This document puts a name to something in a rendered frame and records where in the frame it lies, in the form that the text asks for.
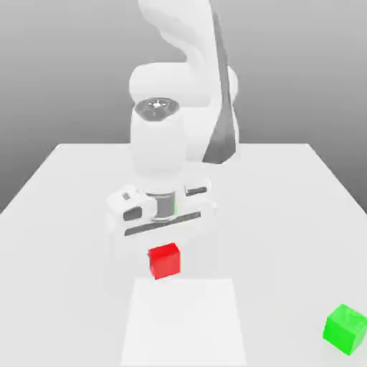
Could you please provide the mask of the small red cube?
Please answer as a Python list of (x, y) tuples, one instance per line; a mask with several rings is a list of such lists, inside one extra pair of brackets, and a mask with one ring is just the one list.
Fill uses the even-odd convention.
[(181, 271), (181, 253), (173, 242), (149, 249), (148, 257), (150, 271), (155, 280)]

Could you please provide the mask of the small green cube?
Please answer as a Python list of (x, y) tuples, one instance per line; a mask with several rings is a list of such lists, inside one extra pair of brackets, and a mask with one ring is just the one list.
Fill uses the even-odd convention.
[(367, 332), (367, 317), (340, 304), (327, 317), (323, 339), (350, 356), (362, 343)]

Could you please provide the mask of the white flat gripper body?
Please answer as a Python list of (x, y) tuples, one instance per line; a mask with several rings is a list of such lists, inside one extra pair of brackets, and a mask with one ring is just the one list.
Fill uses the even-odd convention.
[(204, 205), (201, 209), (177, 216), (166, 222), (150, 222), (130, 228), (115, 218), (110, 219), (111, 252), (148, 252), (149, 249), (176, 244), (186, 244), (215, 230), (217, 206)]

